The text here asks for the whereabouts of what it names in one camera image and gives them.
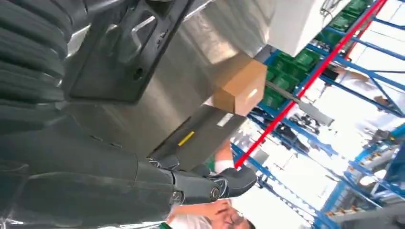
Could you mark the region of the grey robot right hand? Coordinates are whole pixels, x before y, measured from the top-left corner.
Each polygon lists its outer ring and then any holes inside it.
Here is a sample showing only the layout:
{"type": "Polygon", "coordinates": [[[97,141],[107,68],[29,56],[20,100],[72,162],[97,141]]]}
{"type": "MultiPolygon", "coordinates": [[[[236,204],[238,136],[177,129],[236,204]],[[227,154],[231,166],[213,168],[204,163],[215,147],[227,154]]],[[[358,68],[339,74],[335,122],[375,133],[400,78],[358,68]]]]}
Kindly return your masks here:
{"type": "Polygon", "coordinates": [[[205,165],[245,120],[202,106],[150,153],[86,134],[61,111],[0,108],[3,229],[155,227],[179,205],[234,198],[256,182],[247,167],[205,165]]]}

